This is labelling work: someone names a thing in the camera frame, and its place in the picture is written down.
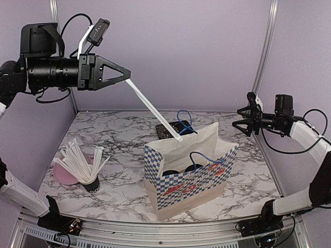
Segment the white straw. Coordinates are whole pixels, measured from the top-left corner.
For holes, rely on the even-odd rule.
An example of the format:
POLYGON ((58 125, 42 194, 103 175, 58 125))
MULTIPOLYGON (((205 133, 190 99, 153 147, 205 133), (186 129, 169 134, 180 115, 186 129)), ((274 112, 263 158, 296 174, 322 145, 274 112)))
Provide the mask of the white straw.
POLYGON ((163 158, 159 163, 158 172, 157 172, 157 175, 156 175, 157 178, 160 178, 163 174, 164 161, 165 161, 165 158, 163 158))
POLYGON ((149 111, 159 120, 159 122, 164 125, 164 127, 169 131, 169 133, 178 141, 183 140, 182 136, 179 135, 173 127, 168 123, 168 121, 160 114, 160 112, 153 106, 153 104, 144 96, 144 94, 136 87, 131 79, 126 79, 125 82, 132 88, 136 93, 138 98, 143 102, 143 104, 149 109, 149 111))

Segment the black plastic cup lid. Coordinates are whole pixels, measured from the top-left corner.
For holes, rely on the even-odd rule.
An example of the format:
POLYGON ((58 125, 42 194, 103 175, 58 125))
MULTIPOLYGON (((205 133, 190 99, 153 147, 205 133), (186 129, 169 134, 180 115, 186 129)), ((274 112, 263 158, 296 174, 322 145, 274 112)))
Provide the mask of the black plastic cup lid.
POLYGON ((201 164, 192 164, 192 165, 189 165, 189 166, 185 169, 185 172, 195 171, 196 169, 201 168, 201 167, 203 167, 203 165, 201 165, 201 164))

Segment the blue checkered paper bag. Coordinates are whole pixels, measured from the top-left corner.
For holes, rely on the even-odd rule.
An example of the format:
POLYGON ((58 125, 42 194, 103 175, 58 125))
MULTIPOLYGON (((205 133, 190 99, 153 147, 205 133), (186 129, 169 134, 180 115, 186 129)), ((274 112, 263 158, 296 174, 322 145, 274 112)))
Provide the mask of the blue checkered paper bag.
POLYGON ((145 144, 144 181, 153 210, 159 221, 172 218, 213 200, 223 193, 239 147, 219 137, 219 123, 175 138, 159 139, 145 144), (157 178, 160 161, 163 171, 179 174, 157 178), (203 167, 185 172, 192 164, 203 167))

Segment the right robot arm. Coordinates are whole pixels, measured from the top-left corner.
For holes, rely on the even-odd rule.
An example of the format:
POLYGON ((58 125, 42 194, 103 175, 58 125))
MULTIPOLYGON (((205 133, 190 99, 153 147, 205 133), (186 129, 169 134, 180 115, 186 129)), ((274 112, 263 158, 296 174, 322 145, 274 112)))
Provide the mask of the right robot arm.
POLYGON ((319 169, 313 181, 304 190, 287 197, 271 200, 264 204, 256 227, 260 231, 268 231, 276 221, 284 215, 302 213, 314 208, 328 208, 330 204, 330 141, 323 133, 319 133, 304 116, 296 116, 293 109, 293 97, 290 95, 275 96, 275 112, 263 112, 262 102, 253 93, 247 93, 248 105, 237 110, 242 120, 232 123, 233 127, 246 136, 258 135, 271 131, 281 137, 290 137, 302 150, 285 152, 296 155, 309 153, 319 169))

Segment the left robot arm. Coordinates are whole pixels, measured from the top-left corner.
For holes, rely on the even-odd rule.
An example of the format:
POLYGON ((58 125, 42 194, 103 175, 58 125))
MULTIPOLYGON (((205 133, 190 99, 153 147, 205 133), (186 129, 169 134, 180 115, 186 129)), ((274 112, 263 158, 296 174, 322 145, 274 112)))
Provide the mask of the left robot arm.
POLYGON ((130 70, 91 53, 109 26, 106 19, 91 24, 78 45, 76 58, 66 58, 63 33, 57 31, 56 22, 25 25, 19 60, 1 65, 1 114, 26 89, 33 96, 52 87, 97 91, 129 79, 130 70))

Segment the black cup holding straws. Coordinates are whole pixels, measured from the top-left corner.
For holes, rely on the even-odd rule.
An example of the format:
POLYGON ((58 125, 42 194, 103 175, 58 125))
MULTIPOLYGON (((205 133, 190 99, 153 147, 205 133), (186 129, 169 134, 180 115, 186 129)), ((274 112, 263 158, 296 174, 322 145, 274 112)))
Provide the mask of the black cup holding straws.
POLYGON ((95 194, 100 190, 100 181, 98 175, 92 176, 88 181, 79 183, 86 189, 89 193, 95 194))

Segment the right aluminium frame post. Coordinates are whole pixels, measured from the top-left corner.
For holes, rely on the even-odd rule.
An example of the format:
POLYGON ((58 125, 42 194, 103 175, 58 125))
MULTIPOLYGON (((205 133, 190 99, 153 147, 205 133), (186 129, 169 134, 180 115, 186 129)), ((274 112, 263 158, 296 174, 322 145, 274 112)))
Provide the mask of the right aluminium frame post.
POLYGON ((270 49, 272 46, 273 36, 275 33, 275 25, 276 25, 276 19, 277 19, 277 12, 278 12, 278 0, 271 0, 270 6, 269 6, 269 13, 268 13, 268 19, 267 19, 267 25, 266 25, 266 31, 262 46, 262 52, 257 68, 257 72, 255 74, 254 83, 252 87, 252 91, 257 95, 259 92, 259 89, 262 85, 262 77, 264 74, 266 62, 268 59, 268 55, 270 53, 270 49))

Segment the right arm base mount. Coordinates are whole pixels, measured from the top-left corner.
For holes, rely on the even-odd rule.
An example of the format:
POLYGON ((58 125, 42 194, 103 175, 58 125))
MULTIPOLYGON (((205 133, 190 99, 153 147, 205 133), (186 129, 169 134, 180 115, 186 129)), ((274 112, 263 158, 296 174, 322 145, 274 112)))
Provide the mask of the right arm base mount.
POLYGON ((262 207, 260 215, 237 222, 235 229, 241 233, 242 237, 248 237, 282 228, 283 216, 274 214, 273 203, 274 200, 267 201, 262 207))

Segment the aluminium front rail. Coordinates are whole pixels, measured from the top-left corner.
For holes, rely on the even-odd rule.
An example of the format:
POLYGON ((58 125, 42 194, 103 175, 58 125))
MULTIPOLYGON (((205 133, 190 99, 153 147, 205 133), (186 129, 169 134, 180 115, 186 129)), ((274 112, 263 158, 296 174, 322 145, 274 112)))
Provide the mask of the aluminium front rail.
POLYGON ((78 235, 59 235, 39 227, 22 209, 8 247, 311 247, 300 217, 283 218, 283 226, 250 235, 242 219, 197 223, 135 223, 81 219, 78 235))

